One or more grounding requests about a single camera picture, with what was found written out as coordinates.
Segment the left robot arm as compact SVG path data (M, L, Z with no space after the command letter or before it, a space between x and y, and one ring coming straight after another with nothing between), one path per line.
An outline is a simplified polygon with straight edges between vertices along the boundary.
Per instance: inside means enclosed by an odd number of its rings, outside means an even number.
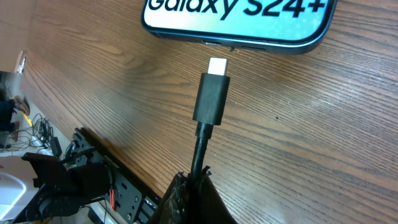
M114 183L113 171L103 162L67 169L52 156L29 152L22 160L37 174L32 183L39 190L14 223L74 215L80 207L105 196Z

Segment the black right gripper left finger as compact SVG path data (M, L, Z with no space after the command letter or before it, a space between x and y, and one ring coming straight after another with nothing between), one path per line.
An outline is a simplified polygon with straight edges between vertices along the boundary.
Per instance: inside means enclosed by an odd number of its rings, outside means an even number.
M166 193L147 224L184 224L187 222L190 181L183 172L172 179Z

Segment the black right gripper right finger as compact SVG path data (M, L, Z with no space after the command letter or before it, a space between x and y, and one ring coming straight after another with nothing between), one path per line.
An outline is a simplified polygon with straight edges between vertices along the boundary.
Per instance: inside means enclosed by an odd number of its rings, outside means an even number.
M210 167L206 166L201 172L201 177L191 188L191 223L237 224L212 183L210 175Z

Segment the blue Galaxy smartphone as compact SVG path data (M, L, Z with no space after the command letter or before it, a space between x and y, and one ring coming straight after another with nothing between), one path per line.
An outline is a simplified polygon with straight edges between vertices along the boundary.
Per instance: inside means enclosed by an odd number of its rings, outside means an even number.
M141 24L161 39L299 55L325 36L336 0L146 0Z

